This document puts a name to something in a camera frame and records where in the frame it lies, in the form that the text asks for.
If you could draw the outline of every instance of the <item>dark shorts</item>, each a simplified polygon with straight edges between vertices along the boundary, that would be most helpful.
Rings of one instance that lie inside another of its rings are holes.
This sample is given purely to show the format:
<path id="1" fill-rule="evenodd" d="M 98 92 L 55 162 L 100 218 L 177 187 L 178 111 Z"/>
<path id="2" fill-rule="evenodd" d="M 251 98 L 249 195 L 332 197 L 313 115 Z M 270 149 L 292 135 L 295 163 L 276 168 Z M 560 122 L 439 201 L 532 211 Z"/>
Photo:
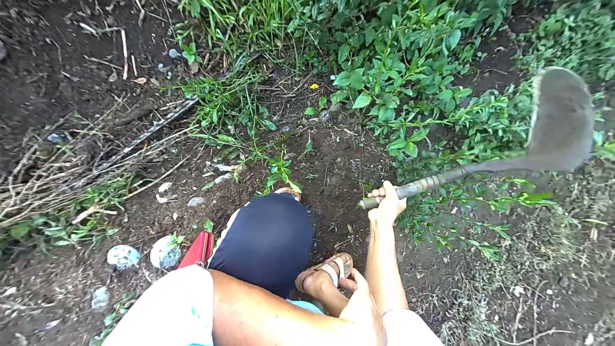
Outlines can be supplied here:
<path id="1" fill-rule="evenodd" d="M 289 193 L 270 193 L 233 214 L 208 268 L 286 299 L 308 264 L 313 236 L 307 207 Z"/>

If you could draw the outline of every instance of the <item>rock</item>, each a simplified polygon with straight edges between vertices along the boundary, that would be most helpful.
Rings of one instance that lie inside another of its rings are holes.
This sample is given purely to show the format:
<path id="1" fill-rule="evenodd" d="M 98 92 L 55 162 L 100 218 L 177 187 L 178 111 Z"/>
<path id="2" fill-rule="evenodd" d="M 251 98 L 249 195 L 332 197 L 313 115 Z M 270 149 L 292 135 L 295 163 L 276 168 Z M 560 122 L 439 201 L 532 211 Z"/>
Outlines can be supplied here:
<path id="1" fill-rule="evenodd" d="M 6 58 L 6 47 L 4 47 L 4 43 L 0 41 L 0 62 Z"/>
<path id="2" fill-rule="evenodd" d="M 109 305 L 109 289 L 103 286 L 92 294 L 92 310 L 103 312 Z"/>
<path id="3" fill-rule="evenodd" d="M 197 196 L 197 197 L 192 197 L 188 201 L 188 206 L 189 207 L 196 207 L 196 206 L 200 206 L 203 203 L 205 203 L 205 198 L 203 198 L 201 196 Z"/>
<path id="4" fill-rule="evenodd" d="M 219 184 L 221 182 L 225 182 L 229 179 L 232 179 L 232 173 L 227 173 L 225 175 L 221 175 L 219 177 L 217 177 L 216 179 L 214 179 L 214 183 Z"/>
<path id="5" fill-rule="evenodd" d="M 190 73 L 197 73 L 199 72 L 199 63 L 197 62 L 189 62 L 188 63 L 188 68 L 190 69 Z"/>
<path id="6" fill-rule="evenodd" d="M 47 136 L 46 138 L 48 141 L 52 142 L 52 143 L 63 143 L 65 142 L 64 137 L 62 135 L 58 135 L 58 134 L 50 134 Z"/>
<path id="7" fill-rule="evenodd" d="M 329 120 L 331 120 L 331 115 L 329 115 L 329 110 L 322 111 L 322 113 L 320 114 L 320 121 L 324 123 L 325 121 L 329 121 Z"/>
<path id="8" fill-rule="evenodd" d="M 336 114 L 342 112 L 342 107 L 343 106 L 342 106 L 341 102 L 338 102 L 338 103 L 336 103 L 334 105 L 331 105 L 331 107 L 329 107 L 329 114 L 336 115 Z"/>
<path id="9" fill-rule="evenodd" d="M 178 57 L 180 57 L 180 56 L 181 56 L 181 55 L 177 52 L 177 49 L 175 49 L 175 48 L 171 48 L 171 49 L 169 49 L 169 57 L 170 57 L 171 59 L 175 59 L 175 58 L 178 58 Z"/>
<path id="10" fill-rule="evenodd" d="M 180 245 L 172 235 L 163 236 L 154 243 L 149 252 L 149 260 L 156 268 L 169 269 L 179 262 L 181 257 Z"/>
<path id="11" fill-rule="evenodd" d="M 140 258 L 139 250 L 129 245 L 115 245 L 107 252 L 107 263 L 119 270 L 136 266 Z"/>

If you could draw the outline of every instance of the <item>sandal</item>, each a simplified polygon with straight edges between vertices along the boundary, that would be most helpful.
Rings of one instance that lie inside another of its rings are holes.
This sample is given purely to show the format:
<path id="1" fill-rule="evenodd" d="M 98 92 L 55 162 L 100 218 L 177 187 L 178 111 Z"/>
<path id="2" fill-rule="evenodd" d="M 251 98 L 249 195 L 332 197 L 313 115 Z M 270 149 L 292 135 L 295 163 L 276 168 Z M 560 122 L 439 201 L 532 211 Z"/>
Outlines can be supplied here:
<path id="1" fill-rule="evenodd" d="M 339 275 L 335 272 L 335 269 L 329 264 L 331 262 L 335 262 L 335 264 L 337 264 L 339 268 Z M 297 279 L 295 279 L 295 287 L 297 287 L 297 290 L 299 290 L 299 292 L 301 293 L 305 293 L 305 290 L 303 289 L 303 281 L 305 281 L 306 278 L 319 270 L 323 270 L 327 274 L 329 274 L 331 280 L 333 280 L 333 285 L 335 287 L 338 287 L 339 279 L 345 279 L 348 275 L 350 275 L 350 272 L 352 270 L 352 257 L 347 252 L 340 252 L 339 254 L 331 256 L 329 259 L 322 262 L 321 264 L 309 267 L 308 269 L 301 272 L 299 276 L 297 276 Z"/>
<path id="2" fill-rule="evenodd" d="M 274 191 L 274 193 L 289 193 L 295 197 L 295 201 L 301 202 L 301 193 L 298 193 L 297 191 L 293 190 L 290 187 L 279 188 L 276 191 Z"/>

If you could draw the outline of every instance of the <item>red wallet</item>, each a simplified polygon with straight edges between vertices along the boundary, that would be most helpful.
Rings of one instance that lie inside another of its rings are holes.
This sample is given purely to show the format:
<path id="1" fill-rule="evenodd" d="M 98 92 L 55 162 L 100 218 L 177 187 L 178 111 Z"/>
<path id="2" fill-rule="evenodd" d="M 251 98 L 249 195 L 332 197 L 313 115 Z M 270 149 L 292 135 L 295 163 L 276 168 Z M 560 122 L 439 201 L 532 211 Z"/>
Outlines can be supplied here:
<path id="1" fill-rule="evenodd" d="M 199 234 L 194 243 L 192 243 L 177 269 L 193 264 L 198 264 L 205 268 L 207 266 L 207 260 L 212 256 L 212 252 L 213 233 L 203 231 Z"/>

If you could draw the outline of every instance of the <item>weed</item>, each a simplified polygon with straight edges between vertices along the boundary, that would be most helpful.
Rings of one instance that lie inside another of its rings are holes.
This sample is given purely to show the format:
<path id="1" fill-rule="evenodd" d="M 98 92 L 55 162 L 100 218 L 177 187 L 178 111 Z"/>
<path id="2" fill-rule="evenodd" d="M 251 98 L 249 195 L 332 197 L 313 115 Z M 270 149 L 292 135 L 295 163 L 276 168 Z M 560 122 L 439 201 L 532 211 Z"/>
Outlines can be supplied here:
<path id="1" fill-rule="evenodd" d="M 103 323 L 105 324 L 105 329 L 93 339 L 93 344 L 102 345 L 105 339 L 111 334 L 113 328 L 117 325 L 119 320 L 126 315 L 129 308 L 134 304 L 135 298 L 137 297 L 137 292 L 128 292 L 124 294 L 118 301 L 113 305 L 113 311 L 105 316 Z"/>

